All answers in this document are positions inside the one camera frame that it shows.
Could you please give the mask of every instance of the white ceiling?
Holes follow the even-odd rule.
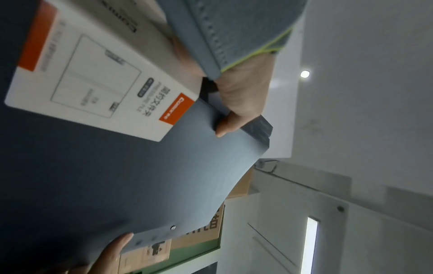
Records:
[[[311,0],[288,162],[433,195],[433,2]]]

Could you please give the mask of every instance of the orange stripe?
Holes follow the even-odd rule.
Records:
[[[37,61],[45,45],[45,40],[54,22],[56,12],[57,9],[53,5],[45,1],[41,2],[33,24],[30,27],[30,32],[28,33],[27,41],[18,63],[19,67],[29,71],[35,70]]]
[[[194,101],[191,98],[181,93],[159,120],[170,125],[175,125],[193,104]]]

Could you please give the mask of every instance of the linear light fixture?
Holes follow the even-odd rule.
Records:
[[[305,234],[304,255],[300,274],[311,274],[313,268],[314,248],[316,246],[318,221],[308,217],[307,232]]]

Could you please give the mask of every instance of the recessed ceiling light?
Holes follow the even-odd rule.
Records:
[[[303,72],[301,72],[302,78],[308,78],[308,76],[310,76],[310,72],[308,70],[304,70]]]
[[[316,246],[318,222],[308,217],[307,231],[305,233],[304,255],[302,256],[302,266],[300,274],[311,274],[313,268],[314,248]]]

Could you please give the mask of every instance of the human hand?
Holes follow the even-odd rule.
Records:
[[[86,265],[71,269],[68,274],[111,274],[116,258],[119,257],[120,252],[133,236],[133,233],[128,233],[117,237],[105,247],[90,269],[89,266]]]
[[[189,72],[205,76],[182,43],[174,39],[175,51]],[[261,115],[275,65],[275,54],[263,53],[226,70],[214,82],[231,112],[216,127],[217,137],[233,132]]]

